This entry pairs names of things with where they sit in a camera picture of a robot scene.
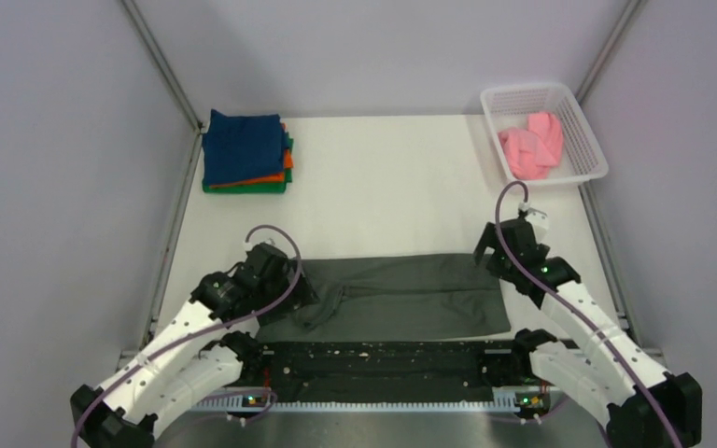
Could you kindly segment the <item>dark grey t-shirt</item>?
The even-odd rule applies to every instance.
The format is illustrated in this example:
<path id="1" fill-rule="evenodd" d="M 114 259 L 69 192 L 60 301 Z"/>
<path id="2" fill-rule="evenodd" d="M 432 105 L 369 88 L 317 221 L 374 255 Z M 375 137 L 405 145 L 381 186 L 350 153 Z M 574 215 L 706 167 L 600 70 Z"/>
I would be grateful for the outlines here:
<path id="1" fill-rule="evenodd" d="M 499 280 L 470 254 L 309 259 L 294 294 L 261 324 L 263 343 L 423 342 L 506 333 Z"/>

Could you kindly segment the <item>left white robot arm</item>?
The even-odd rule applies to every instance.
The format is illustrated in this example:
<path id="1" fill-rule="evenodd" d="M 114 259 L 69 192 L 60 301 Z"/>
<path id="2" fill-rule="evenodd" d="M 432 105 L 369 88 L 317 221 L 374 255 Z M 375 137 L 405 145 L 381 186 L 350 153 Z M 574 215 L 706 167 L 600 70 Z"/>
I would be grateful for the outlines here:
<path id="1" fill-rule="evenodd" d="M 70 444 L 151 447 L 215 389 L 252 385 L 262 371 L 260 317 L 289 299 L 302 260 L 267 243 L 227 272 L 205 275 L 172 321 L 119 372 L 70 398 Z"/>

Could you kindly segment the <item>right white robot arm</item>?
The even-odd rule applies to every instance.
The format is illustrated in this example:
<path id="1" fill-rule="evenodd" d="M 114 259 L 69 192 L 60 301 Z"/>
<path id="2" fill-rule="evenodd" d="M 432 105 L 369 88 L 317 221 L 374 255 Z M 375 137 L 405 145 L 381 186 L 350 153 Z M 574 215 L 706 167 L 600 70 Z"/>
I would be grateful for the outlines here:
<path id="1" fill-rule="evenodd" d="M 591 296 L 564 259 L 538 240 L 525 213 L 485 225 L 473 257 L 514 286 L 564 331 L 575 351 L 546 329 L 521 329 L 510 371 L 523 385 L 557 386 L 602 426 L 611 447 L 695 447 L 702 440 L 703 391 L 640 348 Z"/>

